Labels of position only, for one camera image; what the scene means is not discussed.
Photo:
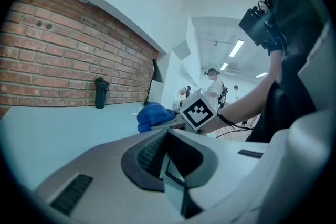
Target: ceiling light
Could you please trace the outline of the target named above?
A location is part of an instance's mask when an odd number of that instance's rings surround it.
[[[223,66],[221,67],[221,70],[224,70],[227,67],[227,63],[223,64]]]
[[[233,48],[229,56],[233,57],[234,55],[236,55],[237,51],[240,49],[243,43],[243,40],[238,40],[236,46]]]
[[[262,76],[264,76],[264,75],[267,75],[268,73],[262,73],[262,74],[260,74],[260,75],[257,75],[256,76],[256,78],[260,78],[260,77],[262,77]]]

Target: black lamp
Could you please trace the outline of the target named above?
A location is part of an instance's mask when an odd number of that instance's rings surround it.
[[[163,83],[163,79],[162,79],[161,73],[159,71],[159,67],[158,67],[158,63],[157,63],[156,59],[153,59],[153,65],[154,65],[154,72],[153,72],[153,75],[152,75],[151,83],[149,84],[149,88],[147,90],[146,100],[143,102],[143,106],[147,106],[151,103],[150,101],[148,101],[148,98],[149,98],[149,92],[150,92],[151,86],[152,86],[152,81],[155,80],[157,82]]]

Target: person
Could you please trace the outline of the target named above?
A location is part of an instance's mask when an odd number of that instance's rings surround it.
[[[322,0],[272,0],[272,5],[286,44],[268,48],[268,74],[249,94],[220,109],[221,116],[205,124],[201,133],[228,126],[222,117],[226,122],[239,123],[261,113],[246,141],[269,143],[277,131],[289,128],[298,117],[315,110],[297,74],[329,17],[327,9]]]
[[[208,78],[213,82],[207,88],[206,92],[209,94],[212,103],[218,109],[218,98],[221,96],[220,94],[223,91],[223,83],[218,77],[221,73],[217,71],[215,68],[210,68],[207,72]]]
[[[236,93],[235,93],[235,94],[236,94],[236,95],[235,95],[235,102],[236,102],[236,101],[239,99],[239,96],[238,96],[238,86],[237,86],[237,85],[234,85],[234,86],[233,86],[233,89],[234,89],[235,92],[236,92]]]

